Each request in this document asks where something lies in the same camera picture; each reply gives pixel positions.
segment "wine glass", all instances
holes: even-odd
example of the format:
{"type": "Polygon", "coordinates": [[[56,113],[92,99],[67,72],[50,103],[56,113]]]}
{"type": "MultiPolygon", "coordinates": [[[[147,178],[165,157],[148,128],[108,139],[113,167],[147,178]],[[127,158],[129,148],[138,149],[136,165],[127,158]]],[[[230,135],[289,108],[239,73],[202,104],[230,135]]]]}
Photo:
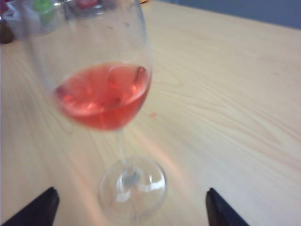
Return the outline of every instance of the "wine glass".
{"type": "MultiPolygon", "coordinates": [[[[139,1],[19,4],[29,53],[53,103],[81,124],[120,131],[139,111],[151,84],[151,52],[139,1]]],[[[111,218],[137,221],[162,202],[165,192],[165,175],[154,161],[123,158],[102,178],[99,201],[111,218]]]]}

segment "glass base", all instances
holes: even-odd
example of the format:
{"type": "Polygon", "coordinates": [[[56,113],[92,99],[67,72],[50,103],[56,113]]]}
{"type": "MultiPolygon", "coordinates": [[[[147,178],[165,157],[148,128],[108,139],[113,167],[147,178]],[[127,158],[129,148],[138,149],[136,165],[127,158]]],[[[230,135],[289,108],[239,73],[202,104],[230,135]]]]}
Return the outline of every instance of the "glass base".
{"type": "Polygon", "coordinates": [[[114,221],[141,221],[155,210],[166,193],[166,179],[154,161],[133,157],[117,162],[99,185],[99,200],[105,214],[114,221]]]}

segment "wooden table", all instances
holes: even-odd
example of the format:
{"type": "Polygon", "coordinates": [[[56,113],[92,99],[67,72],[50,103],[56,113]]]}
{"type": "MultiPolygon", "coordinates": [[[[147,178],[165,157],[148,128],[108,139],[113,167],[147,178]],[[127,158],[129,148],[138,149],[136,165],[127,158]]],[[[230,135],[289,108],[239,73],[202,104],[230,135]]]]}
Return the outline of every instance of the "wooden table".
{"type": "MultiPolygon", "coordinates": [[[[161,2],[143,10],[153,83],[125,134],[130,154],[164,168],[168,192],[141,225],[208,225],[210,187],[251,226],[299,225],[301,31],[161,2]]],[[[114,225],[97,199],[120,158],[113,135],[49,105],[18,41],[1,51],[2,222],[54,186],[55,226],[114,225]]]]}

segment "glass stem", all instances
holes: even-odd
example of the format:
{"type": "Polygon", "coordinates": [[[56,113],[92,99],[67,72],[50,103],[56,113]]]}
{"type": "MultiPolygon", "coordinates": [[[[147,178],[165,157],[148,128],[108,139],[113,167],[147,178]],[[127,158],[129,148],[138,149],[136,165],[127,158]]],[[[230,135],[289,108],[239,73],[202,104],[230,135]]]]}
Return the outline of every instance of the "glass stem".
{"type": "Polygon", "coordinates": [[[117,147],[120,153],[121,162],[126,167],[127,161],[126,161],[126,154],[125,154],[125,142],[124,142],[124,133],[123,128],[116,131],[116,137],[117,137],[117,147]]]}

